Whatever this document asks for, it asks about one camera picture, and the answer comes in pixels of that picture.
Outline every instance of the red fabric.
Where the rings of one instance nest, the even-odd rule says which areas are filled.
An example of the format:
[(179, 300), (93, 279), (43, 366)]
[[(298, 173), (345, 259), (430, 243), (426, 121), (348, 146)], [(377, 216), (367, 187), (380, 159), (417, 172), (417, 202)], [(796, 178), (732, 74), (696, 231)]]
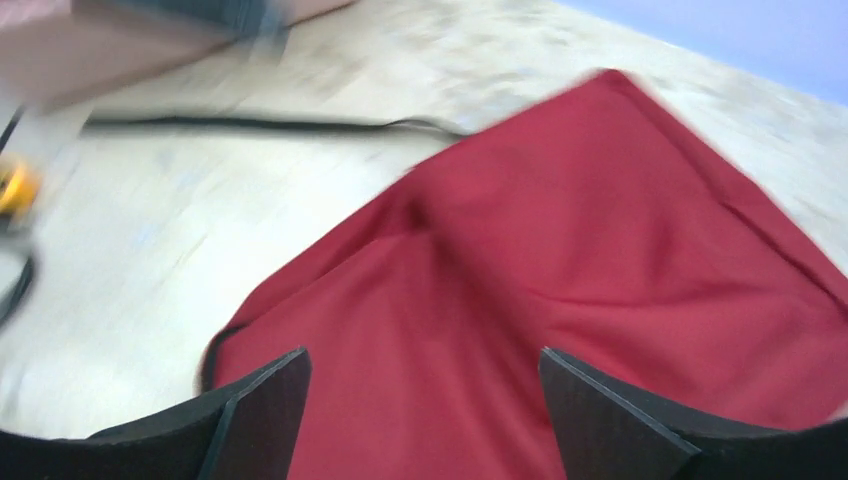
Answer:
[(808, 427), (848, 399), (846, 298), (759, 188), (606, 71), (422, 163), (272, 275), (214, 377), (309, 348), (292, 480), (562, 479), (542, 347)]

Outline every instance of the white marbled surface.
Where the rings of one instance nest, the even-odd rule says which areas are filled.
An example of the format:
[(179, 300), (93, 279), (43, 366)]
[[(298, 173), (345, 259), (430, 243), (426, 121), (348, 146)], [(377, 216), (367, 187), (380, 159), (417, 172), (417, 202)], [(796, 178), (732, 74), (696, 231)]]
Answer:
[(848, 109), (547, 0), (361, 0), (279, 65), (220, 55), (30, 118), (46, 174), (31, 301), (0, 333), (0, 428), (82, 437), (193, 395), (250, 290), (443, 148), (414, 134), (76, 138), (92, 107), (208, 106), (479, 129), (599, 67), (634, 73), (848, 271)]

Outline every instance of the red cloth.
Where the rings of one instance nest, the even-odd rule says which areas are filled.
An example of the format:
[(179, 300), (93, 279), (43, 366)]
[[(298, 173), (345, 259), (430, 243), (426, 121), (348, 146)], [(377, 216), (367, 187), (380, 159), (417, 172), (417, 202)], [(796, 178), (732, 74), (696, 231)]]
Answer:
[(309, 348), (292, 480), (562, 479), (542, 347), (795, 429), (848, 398), (846, 298), (759, 188), (606, 71), (422, 163), (272, 275), (214, 378)]

